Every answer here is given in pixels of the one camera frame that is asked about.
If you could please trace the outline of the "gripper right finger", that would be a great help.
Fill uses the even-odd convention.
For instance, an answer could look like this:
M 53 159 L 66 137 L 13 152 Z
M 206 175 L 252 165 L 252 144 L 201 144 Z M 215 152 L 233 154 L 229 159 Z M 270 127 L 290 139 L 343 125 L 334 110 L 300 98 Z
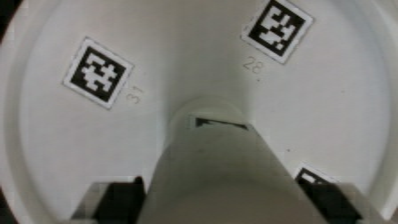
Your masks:
M 299 182 L 329 224 L 389 224 L 355 186 Z

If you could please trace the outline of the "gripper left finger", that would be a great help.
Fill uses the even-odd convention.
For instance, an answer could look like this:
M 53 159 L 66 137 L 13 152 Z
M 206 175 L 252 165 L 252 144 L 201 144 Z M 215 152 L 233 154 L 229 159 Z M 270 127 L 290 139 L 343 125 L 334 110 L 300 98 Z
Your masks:
M 144 179 L 96 182 L 84 194 L 68 224 L 137 224 L 146 200 Z

